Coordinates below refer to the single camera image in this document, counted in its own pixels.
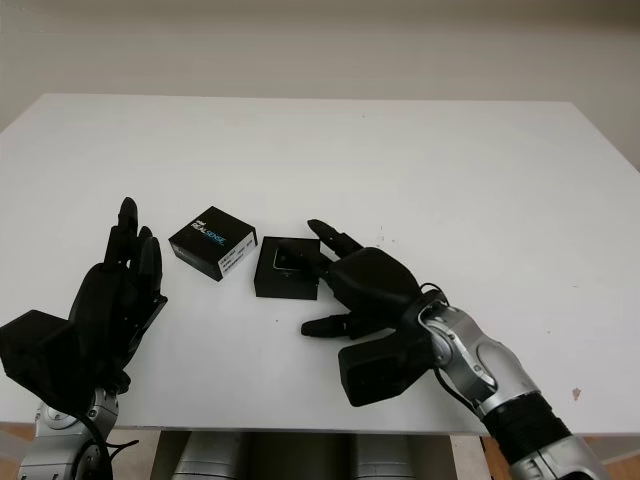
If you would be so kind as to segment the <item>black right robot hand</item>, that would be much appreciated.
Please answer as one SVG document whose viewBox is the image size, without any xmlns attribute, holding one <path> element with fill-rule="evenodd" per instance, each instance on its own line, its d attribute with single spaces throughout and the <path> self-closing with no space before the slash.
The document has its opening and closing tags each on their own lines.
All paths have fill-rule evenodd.
<svg viewBox="0 0 640 480">
<path fill-rule="evenodd" d="M 356 340 L 394 329 L 421 295 L 415 276 L 395 258 L 377 247 L 364 247 L 327 223 L 311 219 L 309 228 L 337 256 L 301 253 L 306 270 L 324 281 L 345 314 L 307 321 L 301 334 L 313 338 L 347 337 Z"/>
</svg>

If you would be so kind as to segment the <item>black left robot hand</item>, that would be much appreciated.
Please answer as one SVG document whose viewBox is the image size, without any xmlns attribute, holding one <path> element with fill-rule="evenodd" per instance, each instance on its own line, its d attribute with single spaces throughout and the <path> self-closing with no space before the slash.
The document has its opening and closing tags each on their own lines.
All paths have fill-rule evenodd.
<svg viewBox="0 0 640 480">
<path fill-rule="evenodd" d="M 104 260 L 83 279 L 71 307 L 89 378 L 122 394 L 131 383 L 125 367 L 168 298 L 161 293 L 158 239 L 138 225 L 135 201 L 126 197 L 109 233 Z"/>
</svg>

